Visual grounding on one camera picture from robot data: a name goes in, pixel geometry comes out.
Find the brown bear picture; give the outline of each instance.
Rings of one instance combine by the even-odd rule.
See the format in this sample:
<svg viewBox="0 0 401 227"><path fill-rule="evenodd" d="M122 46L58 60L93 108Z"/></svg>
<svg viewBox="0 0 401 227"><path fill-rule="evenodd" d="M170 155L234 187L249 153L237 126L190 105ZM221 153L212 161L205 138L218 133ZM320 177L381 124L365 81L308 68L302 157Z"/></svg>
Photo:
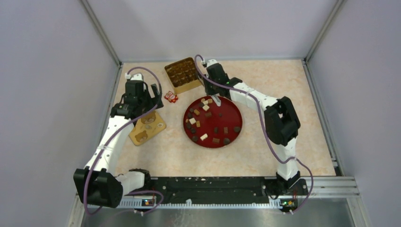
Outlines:
<svg viewBox="0 0 401 227"><path fill-rule="evenodd" d="M150 123L154 122L155 120L156 120L156 111L153 111L140 119L140 121L143 124L150 124Z"/></svg>
<svg viewBox="0 0 401 227"><path fill-rule="evenodd" d="M146 131L140 132L137 135L135 135L135 139L141 143L143 141L145 141L148 138L148 134L146 133Z"/></svg>

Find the brown chocolate piece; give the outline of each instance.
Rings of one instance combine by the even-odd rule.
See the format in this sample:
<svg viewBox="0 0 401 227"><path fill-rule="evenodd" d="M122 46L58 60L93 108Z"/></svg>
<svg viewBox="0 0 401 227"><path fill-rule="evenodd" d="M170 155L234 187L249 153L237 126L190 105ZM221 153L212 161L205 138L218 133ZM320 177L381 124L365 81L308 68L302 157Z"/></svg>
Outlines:
<svg viewBox="0 0 401 227"><path fill-rule="evenodd" d="M224 145L227 145L227 144L229 144L231 141L230 141L230 139L229 138L224 138L223 139L223 144Z"/></svg>
<svg viewBox="0 0 401 227"><path fill-rule="evenodd" d="M240 132L241 131L241 127L238 127L238 126L236 126L236 127L234 127L234 132Z"/></svg>

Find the aluminum frame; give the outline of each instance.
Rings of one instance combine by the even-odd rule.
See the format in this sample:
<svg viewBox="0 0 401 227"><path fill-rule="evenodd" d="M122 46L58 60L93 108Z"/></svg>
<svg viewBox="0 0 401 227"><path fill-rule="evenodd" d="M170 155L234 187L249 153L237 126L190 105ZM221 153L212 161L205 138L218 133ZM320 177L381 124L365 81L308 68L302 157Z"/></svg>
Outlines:
<svg viewBox="0 0 401 227"><path fill-rule="evenodd" d="M113 106L113 102L115 99L115 93L117 90L118 81L120 79L120 74L121 74L121 70L122 70L122 62L118 58L117 53L115 52L112 44L110 43L105 31L103 30L100 22L98 21L95 13L93 12L92 8L90 7L90 4L88 3L88 1L87 0L79 0L79 1L82 3L82 7L85 9L85 12L88 14L88 17L91 20L91 22L94 26L94 29L98 33L100 39L102 40L105 48L109 52L113 61L119 67L117 75L116 75L116 80L113 85L113 92L112 92L110 100L109 100L109 106L108 106L108 113L109 113L111 107ZM339 167L340 175L343 175L342 168L341 168L342 167L341 160L337 156L336 144L332 139L332 132L330 130L329 123L327 121L327 117L326 117L326 114L324 111L324 106L322 104L322 101L321 101L321 98L319 95L319 91L315 85L314 77L309 68L309 61L313 57L315 51L319 47L321 41L323 40L327 31L330 29L334 19L336 18L338 13L341 11L341 9L344 6L346 1L347 0L337 0L331 13L329 14L323 27L321 28L321 31L319 32L318 36L316 37L311 49L309 50L309 52L305 56L305 58L302 60L306 78L308 80L308 84L311 89L311 94L312 94L312 97L313 97L313 100L314 100L314 103L316 106L319 120L320 120L322 128L323 128L323 133L326 138L326 142L329 147L329 152L332 157L333 166ZM107 125L107 119L108 119L108 117L106 117L106 119L105 119L103 128L101 130L101 134L98 135L99 140L101 139L101 137L104 133L105 126ZM310 177L303 177L303 178L306 179L307 184L310 185L311 178ZM311 199L313 199L313 198L318 198L318 199L346 198L355 226L356 227L364 227L364 226L370 227L371 226L371 222L367 215L364 204L361 200L359 190L357 188L357 184L355 182L354 177L352 177L352 176L330 176L330 177L316 176L316 177L314 177L314 189L312 191L312 195L310 198ZM199 206L197 208L199 209L199 208L207 208L207 207L208 206ZM84 207L83 207L83 204L79 200L79 196L76 195L75 199L74 199L73 207L72 207L72 210L70 213L68 226L69 227L81 226L83 217L84 217Z"/></svg>

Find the beige tabletop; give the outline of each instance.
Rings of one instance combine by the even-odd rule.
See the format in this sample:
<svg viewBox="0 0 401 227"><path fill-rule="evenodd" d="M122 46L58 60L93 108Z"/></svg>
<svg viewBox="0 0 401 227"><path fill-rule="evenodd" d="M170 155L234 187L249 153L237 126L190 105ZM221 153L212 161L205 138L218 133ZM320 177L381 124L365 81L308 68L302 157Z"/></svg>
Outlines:
<svg viewBox="0 0 401 227"><path fill-rule="evenodd" d="M142 66L153 71L160 79L163 95L173 91L164 67L171 62L125 63L114 103L125 91L124 74L132 67ZM243 80L248 86L277 98L292 100L301 122L296 141L296 156L314 175L335 175L330 153L300 60L279 61L220 61L231 77ZM141 72L148 85L153 77ZM275 176L277 161L271 154L260 127L256 111L237 104L243 118L238 138L218 149L204 148L193 143L183 129L186 108L199 97L205 96L202 86L179 94L176 103L163 98L164 107L157 112L167 128L145 144L137 147L127 139L120 155L116 174L132 168L147 169L151 176ZM301 175L308 172L299 166Z"/></svg>

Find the red plate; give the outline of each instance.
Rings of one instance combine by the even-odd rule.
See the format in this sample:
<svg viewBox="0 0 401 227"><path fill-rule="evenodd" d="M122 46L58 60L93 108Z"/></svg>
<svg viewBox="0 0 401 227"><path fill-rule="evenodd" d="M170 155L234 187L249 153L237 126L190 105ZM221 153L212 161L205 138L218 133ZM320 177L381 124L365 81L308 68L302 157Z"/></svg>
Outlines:
<svg viewBox="0 0 401 227"><path fill-rule="evenodd" d="M201 99L210 99L210 96L205 96L194 101L185 111L183 125L184 130L189 139L192 141L192 137L194 135L198 136L198 141L195 143L201 145L206 148L220 148L224 146L223 140L224 138L228 138L230 143L232 143L239 132L234 132L234 127L242 128L242 116L239 112L238 108L234 103L230 100L219 97L221 100L221 106L217 106L214 101L212 104L208 104L210 107L208 111L199 107L199 103L201 103ZM190 113L190 109L198 110L200 112L199 116L195 113L192 113L193 118L195 120L200 121L200 127L196 127L196 124L191 125L191 128L194 128L196 132L194 134L191 133L191 129L186 127L185 120L188 119L188 113ZM212 114L211 117L207 118L205 114L210 112ZM218 132L214 133L214 128L218 127ZM228 127L228 134L224 134L224 127ZM203 134L207 134L208 137L202 141L201 136ZM214 143L213 138L220 139L219 143Z"/></svg>

